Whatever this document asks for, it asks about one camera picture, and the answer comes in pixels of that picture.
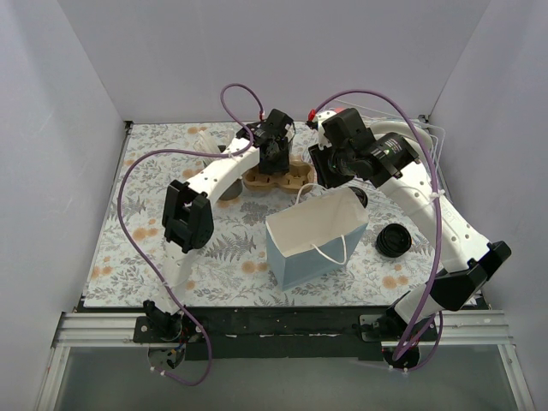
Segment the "dark takeout coffee cup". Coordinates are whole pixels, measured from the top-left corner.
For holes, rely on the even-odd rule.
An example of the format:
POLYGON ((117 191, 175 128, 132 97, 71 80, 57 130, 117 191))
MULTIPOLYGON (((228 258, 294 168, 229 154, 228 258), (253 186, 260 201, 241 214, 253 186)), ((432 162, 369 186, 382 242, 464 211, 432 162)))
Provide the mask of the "dark takeout coffee cup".
POLYGON ((357 197, 363 208, 367 208, 368 205, 368 197, 366 192, 358 187, 349 187, 349 189, 354 193, 354 195, 357 197))

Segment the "white blue paper bag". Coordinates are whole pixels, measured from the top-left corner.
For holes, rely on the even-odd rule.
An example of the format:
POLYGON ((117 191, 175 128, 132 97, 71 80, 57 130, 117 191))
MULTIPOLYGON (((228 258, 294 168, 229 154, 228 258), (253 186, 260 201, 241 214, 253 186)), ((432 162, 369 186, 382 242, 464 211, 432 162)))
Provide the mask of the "white blue paper bag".
POLYGON ((369 223, 350 187, 326 189, 265 219, 267 263, 283 291, 342 269, 369 223))

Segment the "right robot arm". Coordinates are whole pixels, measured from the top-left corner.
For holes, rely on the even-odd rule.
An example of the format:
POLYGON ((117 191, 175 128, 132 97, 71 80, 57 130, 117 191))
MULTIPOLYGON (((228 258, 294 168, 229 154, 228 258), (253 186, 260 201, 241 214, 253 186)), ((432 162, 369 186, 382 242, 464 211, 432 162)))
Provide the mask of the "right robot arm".
POLYGON ((424 130, 403 120, 366 125, 355 108, 312 111, 307 126, 318 133, 308 151, 321 186, 335 188, 355 177, 370 182, 434 249, 427 282, 366 325, 367 336, 409 339, 419 322, 462 309, 511 255, 505 242, 489 241, 442 193, 429 157, 432 138, 424 130))

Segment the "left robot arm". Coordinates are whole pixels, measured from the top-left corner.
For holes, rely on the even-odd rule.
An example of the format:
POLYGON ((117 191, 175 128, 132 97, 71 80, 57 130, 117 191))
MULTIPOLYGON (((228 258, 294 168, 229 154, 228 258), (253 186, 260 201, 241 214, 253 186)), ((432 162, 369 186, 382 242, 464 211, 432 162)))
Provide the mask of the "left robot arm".
POLYGON ((289 154, 295 135, 294 120, 273 109, 265 118, 244 125, 222 150, 216 144, 204 153, 212 162, 199 174, 180 182, 172 181, 166 190, 162 225, 165 254, 160 281, 163 293, 143 307, 150 329, 163 342, 185 337, 193 329, 191 321, 180 314, 182 299, 176 288, 190 276, 197 251, 214 232, 212 207, 244 173, 255 167, 268 176, 289 171, 289 154))

